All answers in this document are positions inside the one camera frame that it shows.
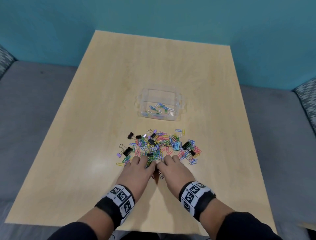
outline hand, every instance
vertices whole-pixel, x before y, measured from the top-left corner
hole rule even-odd
[[[146,168],[148,157],[133,157],[132,162],[127,163],[121,175],[118,177],[116,184],[121,184],[129,188],[133,193],[135,203],[145,191],[149,178],[155,171],[156,161],[152,161]]]
[[[177,199],[182,187],[195,181],[190,170],[180,162],[177,155],[166,155],[164,162],[159,162],[157,166],[166,179],[168,189]]]

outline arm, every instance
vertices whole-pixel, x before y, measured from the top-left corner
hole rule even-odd
[[[183,197],[186,186],[196,181],[177,155],[173,157],[167,155],[164,162],[158,163],[158,168],[164,175],[169,190],[179,200]],[[199,216],[194,214],[194,217],[200,221],[211,239],[281,239],[268,225],[261,223],[251,214],[235,212],[215,198],[215,195],[208,199],[210,200],[208,203],[202,201],[201,205],[199,205],[201,201],[198,200],[195,211],[199,212],[201,206],[203,210]]]
[[[124,169],[116,182],[116,185],[124,186],[129,190],[129,192],[131,192],[132,198],[135,203],[138,202],[143,192],[145,191],[148,180],[152,176],[156,167],[156,162],[153,161],[151,165],[146,168],[147,161],[148,158],[146,156],[143,156],[142,158],[134,157],[132,159],[132,162],[129,162],[124,166]],[[112,214],[112,217],[110,217],[110,215],[104,210],[100,209],[99,207],[94,207],[84,216],[82,216],[77,222],[70,223],[57,230],[48,240],[109,239],[111,234],[115,230],[115,215],[118,214],[120,213],[114,212]]]

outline black sleeve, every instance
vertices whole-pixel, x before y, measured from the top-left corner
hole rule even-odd
[[[216,240],[281,240],[272,229],[248,212],[232,212],[219,228]]]
[[[48,240],[98,240],[98,238],[90,226],[74,222],[58,229]]]

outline wristband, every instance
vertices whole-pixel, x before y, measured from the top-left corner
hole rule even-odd
[[[214,198],[215,193],[198,181],[185,184],[179,194],[182,206],[198,221],[201,213]]]
[[[123,224],[135,205],[132,192],[123,185],[115,185],[95,207],[106,212],[114,223],[114,230]]]

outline teal wall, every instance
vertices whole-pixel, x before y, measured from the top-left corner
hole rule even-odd
[[[95,29],[230,45],[241,84],[292,89],[316,75],[315,9],[315,0],[0,0],[0,44],[18,60],[73,66]]]

